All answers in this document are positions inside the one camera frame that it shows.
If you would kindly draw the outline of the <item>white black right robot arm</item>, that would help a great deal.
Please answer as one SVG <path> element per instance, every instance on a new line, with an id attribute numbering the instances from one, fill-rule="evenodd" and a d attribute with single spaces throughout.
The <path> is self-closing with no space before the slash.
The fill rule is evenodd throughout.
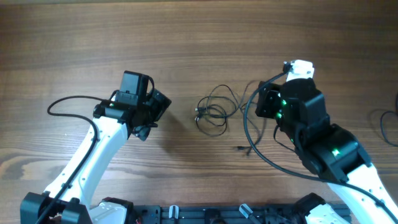
<path id="1" fill-rule="evenodd" d="M 256 115 L 276 121 L 311 175 L 283 172 L 328 184 L 361 223 L 397 223 L 397 205 L 370 155 L 354 134 L 330 122 L 313 79 L 260 82 L 253 95 L 258 97 Z"/>

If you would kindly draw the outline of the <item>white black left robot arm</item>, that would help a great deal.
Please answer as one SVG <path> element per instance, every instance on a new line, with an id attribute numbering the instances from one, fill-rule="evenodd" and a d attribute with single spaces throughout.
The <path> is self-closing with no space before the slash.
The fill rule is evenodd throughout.
<path id="1" fill-rule="evenodd" d="M 104 198 L 91 208 L 91 201 L 115 153 L 131 136 L 145 141 L 170 104 L 152 77 L 125 71 L 120 88 L 95 106 L 83 142 L 60 175 L 43 193 L 22 200 L 21 223 L 140 223 L 132 202 Z"/>

